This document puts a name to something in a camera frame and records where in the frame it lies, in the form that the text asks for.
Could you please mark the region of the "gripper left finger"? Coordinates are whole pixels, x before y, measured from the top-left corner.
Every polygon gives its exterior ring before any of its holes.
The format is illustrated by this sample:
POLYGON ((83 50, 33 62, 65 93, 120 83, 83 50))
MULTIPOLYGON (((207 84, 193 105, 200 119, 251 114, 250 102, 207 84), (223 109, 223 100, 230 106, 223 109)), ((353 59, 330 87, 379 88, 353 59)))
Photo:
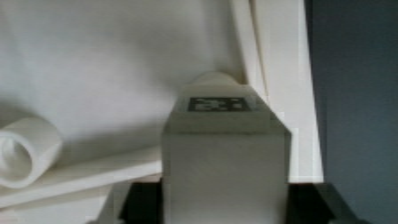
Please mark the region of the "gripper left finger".
POLYGON ((164 224, 163 202, 163 184, 134 183, 120 214, 123 224, 164 224))

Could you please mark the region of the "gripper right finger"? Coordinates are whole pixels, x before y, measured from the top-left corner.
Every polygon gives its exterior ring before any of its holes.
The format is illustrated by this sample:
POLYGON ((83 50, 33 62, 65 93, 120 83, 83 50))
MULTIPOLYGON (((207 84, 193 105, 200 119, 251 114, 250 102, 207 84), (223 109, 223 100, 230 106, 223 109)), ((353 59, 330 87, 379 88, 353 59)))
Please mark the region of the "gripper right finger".
POLYGON ((369 224, 331 183, 290 185, 287 224, 369 224))

